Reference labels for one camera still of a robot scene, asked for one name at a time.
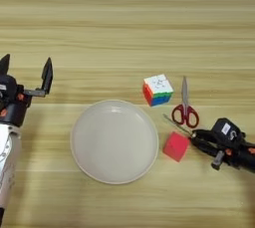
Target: red cube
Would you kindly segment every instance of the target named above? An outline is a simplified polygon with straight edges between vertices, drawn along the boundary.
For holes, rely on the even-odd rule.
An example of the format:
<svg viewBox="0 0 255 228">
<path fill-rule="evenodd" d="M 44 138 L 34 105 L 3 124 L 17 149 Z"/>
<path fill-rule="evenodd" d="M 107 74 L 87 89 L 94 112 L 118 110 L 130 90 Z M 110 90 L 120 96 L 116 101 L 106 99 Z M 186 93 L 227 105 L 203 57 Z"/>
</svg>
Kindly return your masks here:
<svg viewBox="0 0 255 228">
<path fill-rule="evenodd" d="M 176 161 L 181 161 L 189 145 L 188 138 L 173 132 L 165 143 L 163 152 Z"/>
</svg>

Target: colorful cube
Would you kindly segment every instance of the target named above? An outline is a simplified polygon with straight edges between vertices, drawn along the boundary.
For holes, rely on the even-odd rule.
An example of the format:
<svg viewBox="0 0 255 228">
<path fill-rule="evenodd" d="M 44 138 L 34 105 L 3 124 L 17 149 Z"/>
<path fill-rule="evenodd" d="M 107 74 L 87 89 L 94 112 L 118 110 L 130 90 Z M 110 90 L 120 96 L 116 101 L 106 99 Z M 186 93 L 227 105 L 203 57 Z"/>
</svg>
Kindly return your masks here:
<svg viewBox="0 0 255 228">
<path fill-rule="evenodd" d="M 143 94 L 150 106 L 168 103 L 173 89 L 165 75 L 158 75 L 143 81 Z"/>
</svg>

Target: wood grain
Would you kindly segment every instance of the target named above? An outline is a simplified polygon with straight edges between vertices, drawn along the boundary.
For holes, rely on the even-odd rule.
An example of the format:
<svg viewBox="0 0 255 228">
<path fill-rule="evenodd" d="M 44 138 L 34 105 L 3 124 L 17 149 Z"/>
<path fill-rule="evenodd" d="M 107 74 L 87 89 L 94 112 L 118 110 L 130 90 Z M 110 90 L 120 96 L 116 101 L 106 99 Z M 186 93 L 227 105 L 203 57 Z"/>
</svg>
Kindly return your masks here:
<svg viewBox="0 0 255 228">
<path fill-rule="evenodd" d="M 180 102 L 183 75 L 201 127 L 221 116 L 255 142 L 255 0 L 0 0 L 0 52 L 10 73 L 40 86 L 51 56 L 52 93 L 34 100 L 4 227 L 255 227 L 253 174 L 190 147 L 176 163 L 159 152 L 151 171 L 123 186 L 95 182 L 70 152 L 70 131 L 94 102 L 121 99 L 144 109 L 160 150 L 171 131 L 161 114 Z M 149 108 L 143 78 L 165 73 L 170 104 Z"/>
</svg>

